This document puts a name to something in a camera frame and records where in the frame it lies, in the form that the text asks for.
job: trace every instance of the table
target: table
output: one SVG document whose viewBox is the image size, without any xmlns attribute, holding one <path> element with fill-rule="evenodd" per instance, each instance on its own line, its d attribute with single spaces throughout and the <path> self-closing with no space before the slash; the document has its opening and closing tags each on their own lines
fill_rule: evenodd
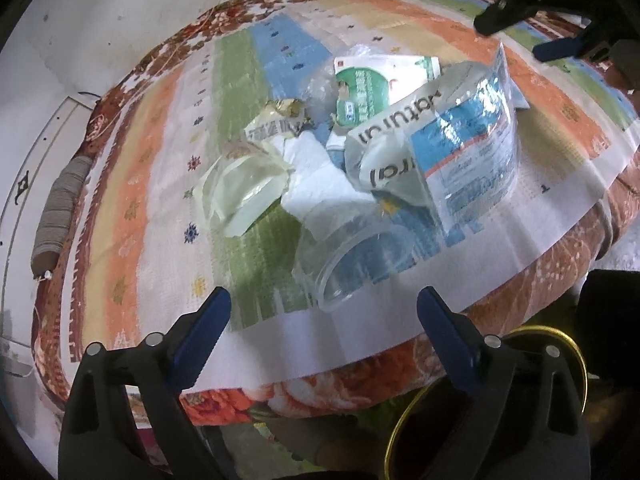
<svg viewBox="0 0 640 480">
<path fill-rule="evenodd" d="M 225 285 L 232 326 L 182 396 L 195 424 L 366 408 L 442 374 L 411 315 L 408 272 L 428 269 L 424 284 L 455 310 L 471 304 L 483 333 L 516 328 L 570 288 L 638 214 L 640 155 L 635 114 L 604 87 L 606 66 L 530 59 L 541 35 L 575 32 L 556 15 L 501 37 L 532 105 L 519 115 L 521 189 L 488 221 L 446 236 L 420 229 L 419 265 L 388 280 L 381 303 L 393 310 L 362 321 L 356 305 L 331 317 L 282 285 L 300 226 L 277 206 L 240 240 L 216 237 L 197 219 L 198 178 L 267 98 L 296 95 L 355 43 L 444 64 L 488 62 L 498 40 L 470 28 L 486 1 L 230 0 L 145 56 L 88 123 L 79 153 L 94 167 L 53 279 L 38 288 L 33 352 L 49 397 L 64 403 L 90 341 L 136 344 Z M 258 246 L 259 258 L 247 250 Z M 130 401 L 144 424 L 133 390 Z"/>
</svg>

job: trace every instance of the green stripe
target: green stripe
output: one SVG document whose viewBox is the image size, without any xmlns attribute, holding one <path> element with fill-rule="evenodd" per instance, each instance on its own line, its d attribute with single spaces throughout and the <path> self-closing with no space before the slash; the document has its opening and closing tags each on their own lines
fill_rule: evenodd
<svg viewBox="0 0 640 480">
<path fill-rule="evenodd" d="M 471 19 L 475 18 L 484 10 L 480 5 L 473 2 L 462 2 L 460 0 L 429 1 L 449 10 L 453 10 L 454 12 L 459 12 Z M 504 32 L 512 40 L 517 41 L 529 51 L 532 51 L 533 47 L 540 43 L 540 38 L 537 38 L 522 28 L 510 27 Z M 573 61 L 569 59 L 559 59 L 546 64 L 558 67 L 573 79 L 580 88 L 587 92 L 587 94 L 597 102 L 604 113 L 606 113 L 620 129 L 626 130 L 631 125 L 633 119 L 629 117 L 617 99 L 603 88 L 599 82 L 591 78 L 583 70 L 580 70 Z"/>
<path fill-rule="evenodd" d="M 215 160 L 228 140 L 240 138 L 270 97 L 247 29 L 217 42 L 213 72 L 218 117 L 207 141 L 209 160 Z M 236 328 L 275 316 L 276 288 L 286 312 L 306 308 L 303 293 L 291 277 L 299 238 L 300 223 L 280 203 L 273 204 L 242 237 L 216 238 L 214 258 L 227 266 L 234 308 L 240 309 L 242 326 Z"/>
</svg>

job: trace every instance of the clear plastic cup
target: clear plastic cup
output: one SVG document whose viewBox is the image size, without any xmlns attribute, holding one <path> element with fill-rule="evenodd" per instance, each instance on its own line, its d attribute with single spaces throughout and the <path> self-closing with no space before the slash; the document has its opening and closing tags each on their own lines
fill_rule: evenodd
<svg viewBox="0 0 640 480">
<path fill-rule="evenodd" d="M 367 283 L 407 269 L 414 240 L 377 209 L 354 216 L 323 240 L 303 228 L 292 274 L 321 310 L 332 312 Z"/>
</svg>

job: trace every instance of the blue star pattern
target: blue star pattern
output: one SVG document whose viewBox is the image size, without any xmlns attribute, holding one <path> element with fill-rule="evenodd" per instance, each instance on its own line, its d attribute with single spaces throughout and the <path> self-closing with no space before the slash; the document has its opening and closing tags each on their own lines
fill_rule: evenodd
<svg viewBox="0 0 640 480">
<path fill-rule="evenodd" d="M 189 224 L 187 230 L 184 232 L 184 243 L 193 244 L 193 241 L 198 237 L 200 233 L 195 224 Z"/>
</svg>

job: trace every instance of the metal screw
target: metal screw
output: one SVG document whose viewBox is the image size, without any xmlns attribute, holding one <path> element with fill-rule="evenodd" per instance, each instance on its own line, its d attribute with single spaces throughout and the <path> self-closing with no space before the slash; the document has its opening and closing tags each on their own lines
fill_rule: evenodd
<svg viewBox="0 0 640 480">
<path fill-rule="evenodd" d="M 490 348 L 500 348 L 502 341 L 500 341 L 500 338 L 497 335 L 488 335 L 484 338 L 484 344 Z"/>
<path fill-rule="evenodd" d="M 164 334 L 161 332 L 152 332 L 145 337 L 145 343 L 149 346 L 158 346 L 162 342 L 162 339 L 164 339 Z"/>
<path fill-rule="evenodd" d="M 87 348 L 86 348 L 86 352 L 89 355 L 96 355 L 100 352 L 100 350 L 102 350 L 102 344 L 95 342 L 95 343 L 91 343 Z"/>
<path fill-rule="evenodd" d="M 556 346 L 549 345 L 548 347 L 545 348 L 545 350 L 546 350 L 546 353 L 549 354 L 551 357 L 560 357 L 560 351 Z"/>
</svg>

